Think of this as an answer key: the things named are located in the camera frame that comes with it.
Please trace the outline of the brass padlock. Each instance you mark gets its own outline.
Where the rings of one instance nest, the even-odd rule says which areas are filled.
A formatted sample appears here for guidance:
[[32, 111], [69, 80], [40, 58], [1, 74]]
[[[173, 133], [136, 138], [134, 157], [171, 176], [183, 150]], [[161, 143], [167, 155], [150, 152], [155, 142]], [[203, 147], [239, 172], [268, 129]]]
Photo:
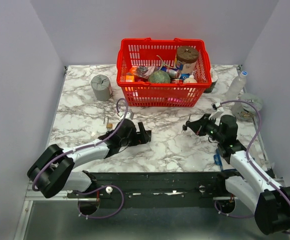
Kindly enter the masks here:
[[109, 117], [105, 117], [104, 120], [103, 120], [103, 123], [105, 124], [106, 129], [108, 131], [113, 129], [113, 124], [111, 122], [109, 122]]

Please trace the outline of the black padlock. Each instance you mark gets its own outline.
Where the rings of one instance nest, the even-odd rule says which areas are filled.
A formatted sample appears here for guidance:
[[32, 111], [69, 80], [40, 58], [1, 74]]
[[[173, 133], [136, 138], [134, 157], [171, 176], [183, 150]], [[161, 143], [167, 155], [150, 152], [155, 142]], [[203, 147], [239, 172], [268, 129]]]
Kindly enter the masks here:
[[152, 131], [151, 130], [146, 130], [145, 132], [146, 132], [145, 141], [146, 141], [146, 143], [149, 143], [151, 141]]

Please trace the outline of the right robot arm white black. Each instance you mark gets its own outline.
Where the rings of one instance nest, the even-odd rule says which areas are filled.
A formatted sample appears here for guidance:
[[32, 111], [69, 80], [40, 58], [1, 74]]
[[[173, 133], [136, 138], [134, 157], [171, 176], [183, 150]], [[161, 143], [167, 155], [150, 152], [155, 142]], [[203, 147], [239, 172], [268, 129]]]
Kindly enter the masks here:
[[239, 175], [216, 181], [216, 193], [236, 196], [252, 212], [263, 234], [290, 234], [290, 187], [283, 187], [253, 160], [237, 139], [236, 118], [226, 114], [216, 124], [210, 114], [204, 114], [199, 120], [186, 121], [183, 130], [187, 129], [216, 141], [220, 156], [239, 172]]

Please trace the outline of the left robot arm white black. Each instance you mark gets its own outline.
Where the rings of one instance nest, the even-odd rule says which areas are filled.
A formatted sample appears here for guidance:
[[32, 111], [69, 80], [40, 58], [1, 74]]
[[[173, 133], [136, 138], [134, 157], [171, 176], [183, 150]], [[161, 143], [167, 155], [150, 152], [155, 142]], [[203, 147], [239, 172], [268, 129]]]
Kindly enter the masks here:
[[27, 176], [34, 190], [47, 199], [60, 191], [80, 192], [89, 198], [95, 194], [95, 177], [88, 171], [74, 172], [74, 169], [116, 155], [122, 147], [146, 144], [151, 141], [151, 133], [142, 122], [134, 124], [124, 119], [114, 130], [90, 143], [68, 149], [50, 145], [29, 168]]

